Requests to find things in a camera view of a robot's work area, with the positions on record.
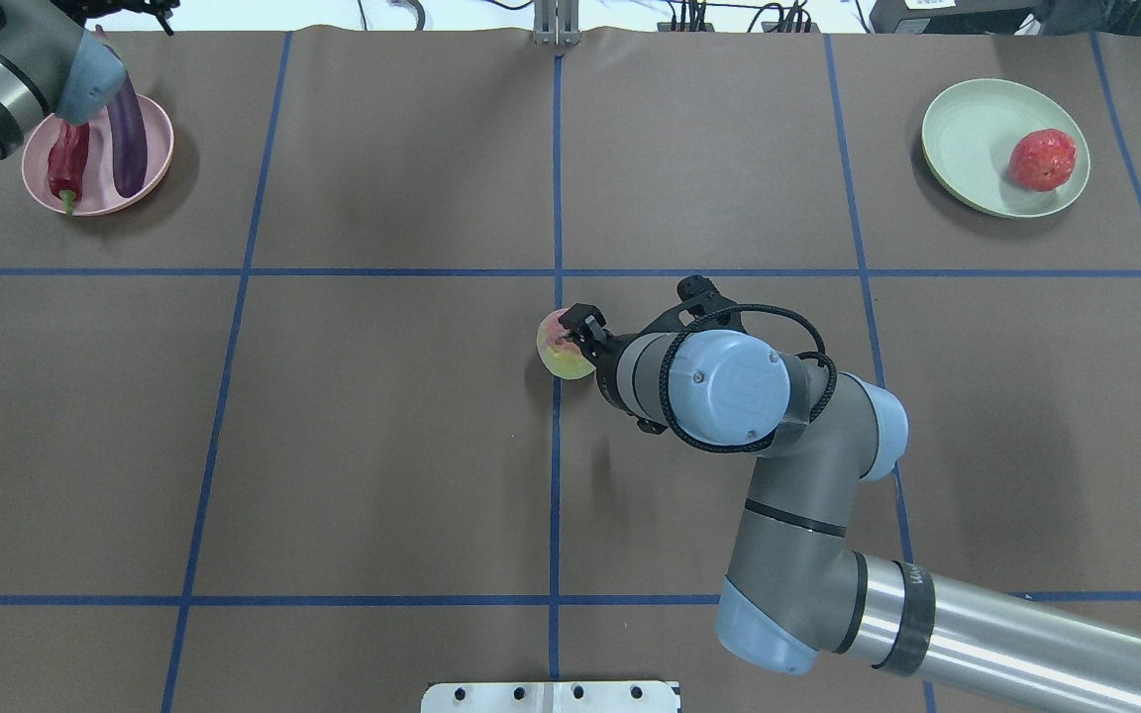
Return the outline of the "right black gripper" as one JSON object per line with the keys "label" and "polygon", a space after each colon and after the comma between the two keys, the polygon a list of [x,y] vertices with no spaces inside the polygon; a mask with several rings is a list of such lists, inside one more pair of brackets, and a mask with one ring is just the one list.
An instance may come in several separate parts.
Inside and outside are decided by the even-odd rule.
{"label": "right black gripper", "polygon": [[563,339],[570,339],[588,360],[596,366],[594,379],[598,391],[612,407],[633,418],[639,430],[646,426],[646,418],[625,405],[620,391],[620,362],[622,353],[636,342],[638,334],[614,335],[605,329],[606,321],[597,307],[568,307],[559,311],[557,324],[561,325]]}

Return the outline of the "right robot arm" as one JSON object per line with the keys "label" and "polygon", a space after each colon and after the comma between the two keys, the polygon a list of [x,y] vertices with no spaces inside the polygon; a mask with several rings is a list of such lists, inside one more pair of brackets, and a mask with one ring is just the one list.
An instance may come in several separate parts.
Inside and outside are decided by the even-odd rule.
{"label": "right robot arm", "polygon": [[909,426],[800,313],[683,306],[615,335],[574,303],[542,321],[536,351],[557,376],[593,375],[644,432],[755,457],[717,603],[739,659],[802,675],[830,653],[1022,708],[1141,712],[1141,633],[850,545],[857,493],[892,473]]}

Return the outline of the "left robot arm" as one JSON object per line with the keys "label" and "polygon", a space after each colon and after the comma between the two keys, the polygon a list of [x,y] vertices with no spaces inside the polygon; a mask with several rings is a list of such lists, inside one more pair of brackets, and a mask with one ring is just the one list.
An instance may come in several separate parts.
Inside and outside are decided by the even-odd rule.
{"label": "left robot arm", "polygon": [[44,118],[90,121],[127,76],[124,63],[52,1],[0,1],[0,159]]}

